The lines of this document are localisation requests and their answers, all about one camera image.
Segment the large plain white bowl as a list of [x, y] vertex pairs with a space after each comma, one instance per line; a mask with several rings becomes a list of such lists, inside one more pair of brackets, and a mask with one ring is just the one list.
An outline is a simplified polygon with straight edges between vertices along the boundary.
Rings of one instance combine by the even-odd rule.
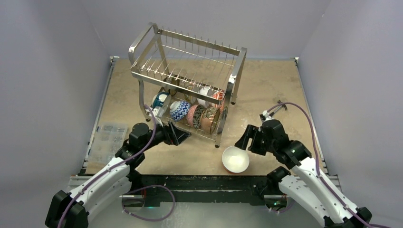
[[221, 160], [225, 170], [235, 174], [244, 172], [250, 163], [248, 153], [235, 146], [226, 148]]

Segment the black leaf patterned bowl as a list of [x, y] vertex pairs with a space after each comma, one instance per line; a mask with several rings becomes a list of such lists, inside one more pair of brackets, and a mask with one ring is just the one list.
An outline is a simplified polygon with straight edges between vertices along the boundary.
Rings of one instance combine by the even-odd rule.
[[202, 113], [204, 112], [205, 107], [201, 104], [195, 104], [191, 106], [189, 109], [186, 120], [189, 124], [189, 126], [198, 129], [200, 126], [200, 121], [201, 121], [201, 116]]

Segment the brown glazed bowl stack top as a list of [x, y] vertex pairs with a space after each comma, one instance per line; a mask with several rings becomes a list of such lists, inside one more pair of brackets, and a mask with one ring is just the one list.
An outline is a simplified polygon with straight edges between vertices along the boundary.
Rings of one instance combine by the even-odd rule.
[[216, 128], [219, 115], [219, 108], [209, 107], [205, 109], [201, 115], [200, 129], [206, 133], [212, 134]]

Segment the white blue-rimmed bowl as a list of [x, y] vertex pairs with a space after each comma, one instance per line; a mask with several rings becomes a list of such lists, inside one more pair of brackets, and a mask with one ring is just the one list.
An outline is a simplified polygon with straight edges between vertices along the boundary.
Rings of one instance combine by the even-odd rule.
[[167, 92], [159, 92], [157, 95], [154, 96], [152, 108], [160, 106], [164, 108], [165, 112], [167, 111], [168, 107], [170, 106], [171, 95]]

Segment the orange patterned bowl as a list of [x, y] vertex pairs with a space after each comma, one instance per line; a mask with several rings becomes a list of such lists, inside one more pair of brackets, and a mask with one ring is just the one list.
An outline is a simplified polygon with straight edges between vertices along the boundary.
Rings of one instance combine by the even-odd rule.
[[223, 91], [217, 91], [213, 94], [213, 98], [220, 100], [220, 104], [212, 104], [213, 107], [217, 108], [217, 107], [221, 107], [224, 104], [224, 96], [225, 96], [225, 92]]

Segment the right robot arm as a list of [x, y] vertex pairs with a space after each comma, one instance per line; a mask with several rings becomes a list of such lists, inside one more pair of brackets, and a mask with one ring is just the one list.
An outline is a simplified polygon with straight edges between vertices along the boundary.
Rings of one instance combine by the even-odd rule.
[[363, 228], [372, 213], [349, 200], [317, 166], [300, 141], [289, 139], [278, 120], [260, 127], [248, 125], [235, 147], [252, 153], [272, 153], [282, 166], [267, 175], [267, 188], [280, 191], [308, 211], [324, 228]]

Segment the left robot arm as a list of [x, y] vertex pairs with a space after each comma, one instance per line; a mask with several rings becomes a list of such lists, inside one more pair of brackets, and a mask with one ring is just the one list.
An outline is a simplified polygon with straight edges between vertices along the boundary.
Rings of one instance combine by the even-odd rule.
[[45, 225], [48, 228], [87, 228], [90, 222], [119, 196], [137, 194], [142, 187], [135, 169], [145, 159], [144, 152], [160, 143], [178, 146], [191, 136], [172, 122], [133, 126], [122, 147], [110, 162], [80, 186], [60, 190], [51, 201]]

